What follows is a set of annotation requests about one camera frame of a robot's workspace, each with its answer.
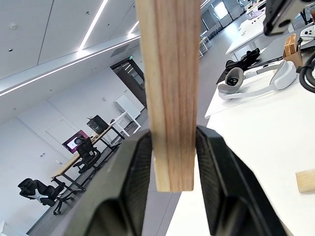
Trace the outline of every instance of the dark door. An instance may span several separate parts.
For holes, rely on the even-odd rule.
[[[111,68],[143,106],[146,107],[144,75],[136,63],[132,59],[126,59],[111,66]]]

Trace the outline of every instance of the vr headset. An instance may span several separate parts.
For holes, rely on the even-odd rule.
[[[272,77],[269,86],[253,92],[238,92],[245,79],[275,69],[277,72]],[[257,71],[250,72],[246,75],[244,75],[244,71],[241,68],[233,68],[227,74],[225,84],[218,86],[219,97],[223,100],[230,100],[233,98],[254,97],[263,95],[270,91],[282,90],[291,85],[296,79],[296,76],[296,68],[293,62],[285,60],[283,60],[280,64],[270,65]]]

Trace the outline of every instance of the office chair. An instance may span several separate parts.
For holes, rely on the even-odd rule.
[[[74,142],[75,144],[78,144],[77,151],[82,158],[82,161],[75,163],[73,167],[78,167],[80,174],[92,167],[98,171],[99,167],[94,165],[100,158],[100,151],[93,147],[90,137],[85,139],[83,136],[79,136]]]
[[[20,195],[31,200],[38,200],[44,206],[48,205],[53,207],[56,204],[56,200],[59,201],[57,207],[54,209],[54,215],[61,214],[60,209],[63,203],[68,200],[73,201],[73,198],[70,197],[72,193],[70,192],[63,198],[58,197],[58,195],[64,190],[65,183],[59,184],[56,188],[51,185],[45,185],[39,180],[32,180],[27,178],[23,180],[18,187],[21,189]]]

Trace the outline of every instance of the ceiling light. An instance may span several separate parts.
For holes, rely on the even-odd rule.
[[[81,45],[79,47],[79,51],[81,51],[83,49],[85,43],[89,39],[89,37],[90,37],[90,35],[91,35],[91,33],[92,33],[93,29],[94,29],[94,26],[96,25],[100,15],[102,14],[102,11],[104,10],[104,7],[107,4],[107,2],[108,2],[108,0],[103,0],[102,4],[100,5],[100,7],[99,7],[99,9],[98,9],[98,11],[97,11],[97,13],[96,13],[92,23],[91,23],[91,25],[90,25],[90,27],[88,29],[87,34],[83,38],[83,41],[82,41],[82,43],[81,43]]]
[[[129,66],[131,66],[131,64],[129,64]],[[127,68],[125,70],[127,70],[129,68],[129,66],[127,66]]]
[[[205,5],[207,5],[208,2],[210,2],[210,0],[205,0],[205,1],[201,4],[200,9],[203,8]]]
[[[98,52],[98,53],[92,54],[92,55],[90,55],[90,56],[88,56],[88,57],[86,57],[86,58],[82,58],[82,59],[77,60],[77,61],[75,61],[75,62],[73,62],[73,63],[70,63],[70,64],[65,65],[65,66],[63,66],[63,67],[60,67],[60,68],[58,68],[58,69],[56,69],[56,70],[53,70],[53,71],[51,71],[51,72],[49,72],[49,73],[47,73],[47,74],[41,75],[41,76],[39,76],[39,77],[36,77],[35,79],[32,79],[32,80],[30,80],[30,81],[27,81],[27,82],[25,82],[25,83],[23,83],[23,84],[21,84],[21,85],[18,85],[17,87],[14,87],[14,88],[12,88],[12,89],[9,89],[9,90],[7,90],[7,91],[1,93],[1,94],[0,94],[0,97],[3,96],[3,95],[6,95],[7,93],[12,92],[12,91],[14,91],[14,90],[16,90],[16,89],[19,89],[19,88],[21,88],[21,87],[23,87],[23,86],[25,86],[25,85],[28,85],[28,84],[30,84],[30,83],[36,81],[36,80],[42,79],[42,78],[44,78],[44,77],[46,77],[46,76],[48,76],[48,75],[54,74],[54,73],[56,73],[56,72],[58,72],[58,71],[60,71],[60,70],[62,70],[62,69],[65,69],[65,68],[67,68],[67,67],[70,67],[70,66],[72,66],[72,65],[75,65],[75,64],[77,64],[77,63],[79,63],[79,62],[82,62],[82,61],[84,61],[84,60],[86,60],[86,59],[89,59],[89,58],[92,58],[92,57],[94,57],[94,56],[97,56],[97,55],[99,55],[99,54],[105,53],[105,52],[107,52],[107,51],[109,51],[109,50],[112,50],[112,49],[114,49],[114,48],[118,48],[118,47],[120,47],[120,46],[122,46],[122,45],[124,45],[124,44],[130,43],[130,42],[132,42],[132,41],[134,41],[134,40],[136,40],[136,39],[138,39],[138,38],[141,38],[141,36],[138,36],[138,37],[135,37],[135,38],[133,38],[133,39],[127,40],[126,42],[123,42],[123,43],[117,44],[117,45],[115,45],[115,46],[113,46],[113,47],[104,49],[104,50],[102,50],[102,51],[100,51],[100,52]]]
[[[129,33],[132,33],[134,31],[134,29],[137,27],[138,24],[139,24],[139,21],[137,21],[136,24],[133,25],[133,27],[131,28]]]

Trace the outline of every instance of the computer screen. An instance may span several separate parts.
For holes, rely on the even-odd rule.
[[[83,136],[84,138],[87,138],[88,135],[86,133],[84,133],[82,130],[80,130],[79,132],[77,132],[75,135],[73,135],[71,138],[69,138],[67,141],[65,141],[63,143],[63,146],[68,149],[71,153],[75,153],[75,151],[77,150],[78,145],[75,144],[75,140],[79,137],[79,136]]]

